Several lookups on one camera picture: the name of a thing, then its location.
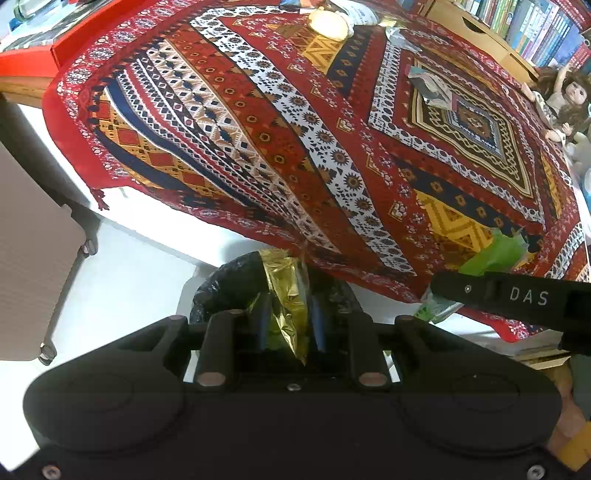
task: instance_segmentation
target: red tablecloth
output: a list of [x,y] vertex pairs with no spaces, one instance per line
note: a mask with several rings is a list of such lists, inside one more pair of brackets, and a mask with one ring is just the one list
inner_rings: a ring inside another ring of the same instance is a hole
[[[589,274],[560,150],[517,83],[441,26],[407,17],[344,42],[276,1],[144,2],[55,79],[52,138],[100,198],[131,186],[401,301],[519,229],[521,273]],[[397,7],[382,8],[401,14]],[[457,97],[428,107],[407,72]],[[471,312],[513,341],[537,331]]]

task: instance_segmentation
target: yellow object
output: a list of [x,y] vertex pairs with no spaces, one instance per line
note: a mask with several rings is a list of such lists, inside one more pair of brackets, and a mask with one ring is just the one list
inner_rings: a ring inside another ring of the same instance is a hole
[[575,435],[560,451],[558,459],[571,470],[579,470],[591,458],[591,421]]
[[384,15],[378,24],[380,27],[398,27],[407,30],[408,21],[397,15]]
[[277,344],[276,340],[282,337],[295,357],[306,364],[309,339],[305,271],[300,268],[300,261],[289,257],[286,250],[260,250],[259,255],[269,291],[275,296],[267,345]]
[[308,17],[308,25],[316,33],[331,40],[343,41],[349,37],[349,24],[335,12],[315,10]]

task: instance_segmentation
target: screw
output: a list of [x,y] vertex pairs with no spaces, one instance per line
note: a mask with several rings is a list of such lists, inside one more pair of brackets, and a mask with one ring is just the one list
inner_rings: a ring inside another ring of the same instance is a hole
[[546,469],[541,465],[533,465],[527,470],[527,480],[541,480],[546,474]]
[[60,480],[61,470],[55,465],[46,465],[41,469],[41,473],[47,480]]

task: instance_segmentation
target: crumpled foil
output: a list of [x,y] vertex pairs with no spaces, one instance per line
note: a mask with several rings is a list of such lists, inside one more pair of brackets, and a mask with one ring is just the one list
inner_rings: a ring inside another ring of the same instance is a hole
[[269,291],[274,297],[267,348],[278,349],[287,343],[295,357],[306,364],[309,282],[305,265],[298,258],[289,257],[286,250],[278,248],[260,250],[259,254]]

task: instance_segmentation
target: book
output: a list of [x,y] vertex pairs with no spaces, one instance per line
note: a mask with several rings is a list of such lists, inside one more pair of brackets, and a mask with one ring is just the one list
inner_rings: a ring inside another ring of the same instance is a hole
[[526,60],[529,60],[531,56],[533,56],[533,48],[536,42],[538,41],[538,37],[540,36],[540,32],[542,30],[543,25],[545,24],[548,16],[550,15],[551,6],[548,2],[545,2],[545,5],[541,5],[541,7],[541,14],[538,16],[535,25],[532,27],[530,35],[528,35],[530,41],[528,42],[522,54],[523,58],[525,58]]
[[556,64],[559,66],[566,65],[579,49],[581,43],[583,43],[583,37],[579,33],[579,28],[572,24],[554,54]]
[[507,9],[507,12],[506,12],[505,22],[501,28],[501,32],[499,33],[499,35],[503,38],[506,38],[507,34],[509,33],[509,27],[511,26],[511,22],[513,20],[513,15],[515,14],[516,8],[517,8],[517,0],[512,0],[511,6]]
[[519,29],[520,32],[522,32],[521,34],[521,38],[519,39],[519,43],[517,44],[517,48],[516,51],[517,53],[519,53],[521,55],[521,53],[523,52],[526,43],[528,42],[529,38],[527,37],[529,31],[530,31],[530,25],[533,21],[535,21],[537,15],[538,15],[538,6],[537,5],[533,5],[532,6],[532,10],[530,13],[530,16],[527,18],[526,21],[524,21],[524,24],[521,26],[521,28]]
[[496,32],[501,37],[504,37],[504,34],[502,34],[502,32],[506,26],[507,16],[509,15],[509,13],[511,13],[511,8],[513,7],[514,3],[515,3],[514,0],[507,0],[507,3],[505,4],[505,8],[503,9],[503,14],[499,18],[499,24],[496,28]]
[[496,6],[496,11],[492,17],[492,22],[491,22],[491,29],[495,32],[496,32],[496,28],[499,24],[499,21],[501,20],[501,16],[502,16],[503,12],[505,11],[506,3],[507,3],[507,0],[499,0],[498,5]]
[[470,13],[472,15],[476,15],[476,12],[478,12],[479,8],[480,8],[480,0],[474,0],[474,3],[472,4],[472,9],[470,10]]
[[534,7],[534,13],[532,15],[532,18],[530,19],[530,24],[527,26],[524,32],[524,44],[519,51],[519,54],[522,57],[525,57],[525,52],[528,51],[530,46],[533,44],[532,39],[535,38],[536,28],[541,17],[542,11],[537,6]]
[[581,69],[586,74],[591,73],[591,49],[585,43],[581,43],[569,63],[574,69]]
[[556,14],[558,13],[559,9],[560,7],[558,5],[550,3],[550,12],[546,16],[546,20],[544,21],[544,24],[540,29],[540,33],[538,34],[538,37],[535,39],[534,45],[531,47],[530,53],[526,57],[526,60],[533,59],[534,55],[538,51],[538,48],[540,48],[541,43],[544,41],[546,34],[548,33],[548,30],[550,29],[550,26],[552,25],[552,22],[554,21],[554,18],[556,17]]
[[550,28],[546,32],[546,35],[545,35],[544,39],[542,40],[542,43],[540,44],[540,46],[538,47],[538,50],[536,51],[533,58],[531,59],[531,61],[535,65],[538,65],[540,58],[542,58],[542,56],[545,55],[546,48],[552,42],[554,35],[556,35],[556,31],[557,31],[556,28],[557,28],[557,25],[558,25],[558,22],[559,22],[561,16],[562,15],[561,15],[560,11],[556,13],[556,16],[552,20],[552,24],[550,25]]
[[534,4],[531,2],[528,2],[528,3],[529,3],[528,11],[525,15],[525,18],[524,18],[521,26],[517,27],[518,31],[513,39],[513,43],[511,44],[511,47],[514,48],[515,50],[519,50],[521,48],[521,46],[523,45],[523,34],[525,32],[525,28],[530,23],[530,17],[531,17],[533,10],[534,10]]
[[559,35],[557,36],[556,40],[554,40],[552,47],[549,49],[548,53],[546,54],[546,57],[544,58],[542,65],[545,66],[545,65],[550,64],[550,60],[552,60],[554,58],[556,51],[560,47],[560,44],[564,40],[566,34],[568,33],[568,28],[571,26],[572,23],[573,23],[573,21],[570,19],[565,20],[564,25],[563,25]]
[[517,6],[515,8],[515,12],[513,13],[513,17],[511,20],[511,25],[507,31],[505,36],[505,40],[507,43],[513,47],[513,41],[515,40],[515,36],[519,32],[519,27],[525,18],[525,14],[529,8],[529,0],[518,0]]
[[488,25],[489,27],[491,26],[492,16],[495,14],[497,3],[498,3],[498,0],[492,0],[491,4],[490,4],[491,7],[488,9],[488,12],[486,13],[486,19],[484,20],[484,23],[486,25]]
[[486,14],[486,10],[490,6],[490,3],[491,3],[491,0],[481,0],[480,8],[478,9],[478,13],[476,14],[476,16],[478,18],[480,18],[481,20],[484,18],[485,14]]
[[552,59],[552,54],[554,52],[554,46],[560,41],[560,36],[562,35],[562,30],[564,26],[567,24],[566,15],[564,12],[560,13],[560,19],[556,24],[555,32],[553,33],[552,37],[550,38],[550,42],[546,45],[545,51],[543,55],[540,57],[540,66],[548,65],[548,62]]

